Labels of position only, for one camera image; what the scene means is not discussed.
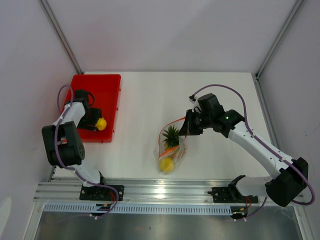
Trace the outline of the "yellow toy lemon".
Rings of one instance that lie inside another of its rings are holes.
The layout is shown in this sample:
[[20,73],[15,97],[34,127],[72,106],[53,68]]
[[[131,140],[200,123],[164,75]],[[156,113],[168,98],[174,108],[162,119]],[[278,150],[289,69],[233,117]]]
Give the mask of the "yellow toy lemon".
[[106,127],[107,127],[107,121],[101,117],[97,120],[97,123],[95,124],[95,127],[99,130],[99,131],[103,131]]

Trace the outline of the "toy pineapple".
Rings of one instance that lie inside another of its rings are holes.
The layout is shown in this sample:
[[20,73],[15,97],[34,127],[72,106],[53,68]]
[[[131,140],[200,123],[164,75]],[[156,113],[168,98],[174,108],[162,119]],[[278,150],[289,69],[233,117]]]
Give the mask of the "toy pineapple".
[[174,124],[170,124],[166,127],[161,135],[164,137],[162,141],[164,143],[164,152],[159,155],[160,159],[170,157],[175,162],[181,160],[187,151],[186,138],[179,136],[179,128]]

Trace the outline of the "clear zip top bag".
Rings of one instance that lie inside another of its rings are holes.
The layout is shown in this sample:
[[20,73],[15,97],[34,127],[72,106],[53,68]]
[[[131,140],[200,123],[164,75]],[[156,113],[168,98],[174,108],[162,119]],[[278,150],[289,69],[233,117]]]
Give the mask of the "clear zip top bag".
[[174,172],[186,155],[187,137],[179,136],[185,119],[182,117],[174,120],[163,126],[159,132],[153,154],[157,170],[161,174],[167,175]]

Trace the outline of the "green toy lime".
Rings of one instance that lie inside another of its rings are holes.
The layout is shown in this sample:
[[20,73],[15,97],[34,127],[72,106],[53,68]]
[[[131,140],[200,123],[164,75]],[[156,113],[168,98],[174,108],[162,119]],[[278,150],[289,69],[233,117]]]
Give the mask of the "green toy lime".
[[171,173],[175,169],[174,160],[171,157],[165,157],[160,160],[159,168],[161,172]]

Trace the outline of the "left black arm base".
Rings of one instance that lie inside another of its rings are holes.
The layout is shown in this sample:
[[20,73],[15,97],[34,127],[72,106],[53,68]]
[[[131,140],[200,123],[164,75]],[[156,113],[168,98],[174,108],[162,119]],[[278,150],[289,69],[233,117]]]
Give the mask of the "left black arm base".
[[98,186],[81,187],[79,199],[81,201],[116,201],[116,192],[112,189]]

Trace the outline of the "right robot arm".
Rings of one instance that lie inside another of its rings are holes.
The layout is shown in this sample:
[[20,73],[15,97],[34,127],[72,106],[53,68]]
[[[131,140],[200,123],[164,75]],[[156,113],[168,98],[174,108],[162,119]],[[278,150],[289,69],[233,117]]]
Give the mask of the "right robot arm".
[[307,187],[309,165],[302,157],[294,159],[261,138],[236,110],[225,111],[216,95],[190,96],[193,107],[186,111],[179,136],[199,136],[213,129],[238,144],[257,160],[268,176],[240,175],[229,184],[228,196],[239,202],[247,196],[269,197],[286,207]]

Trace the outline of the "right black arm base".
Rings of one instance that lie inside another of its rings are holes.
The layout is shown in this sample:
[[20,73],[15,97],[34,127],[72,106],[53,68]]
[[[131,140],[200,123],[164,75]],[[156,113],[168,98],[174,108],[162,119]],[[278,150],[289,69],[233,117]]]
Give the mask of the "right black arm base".
[[212,196],[214,203],[257,204],[259,202],[259,199],[257,196],[242,195],[236,188],[236,184],[240,180],[242,180],[244,177],[245,175],[240,175],[236,177],[228,184],[228,186],[212,187],[211,190],[207,192],[207,194]]

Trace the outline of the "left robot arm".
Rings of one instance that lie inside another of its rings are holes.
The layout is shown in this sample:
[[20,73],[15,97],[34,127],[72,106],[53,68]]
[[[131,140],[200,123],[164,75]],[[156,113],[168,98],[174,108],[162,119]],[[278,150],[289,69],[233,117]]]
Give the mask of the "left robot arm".
[[107,121],[101,109],[92,107],[90,99],[95,99],[92,93],[83,89],[74,91],[69,85],[63,88],[69,89],[70,100],[58,119],[41,129],[47,160],[51,166],[73,173],[83,187],[91,188],[97,200],[103,200],[109,188],[103,184],[102,174],[85,163],[85,147],[78,130],[103,131]]

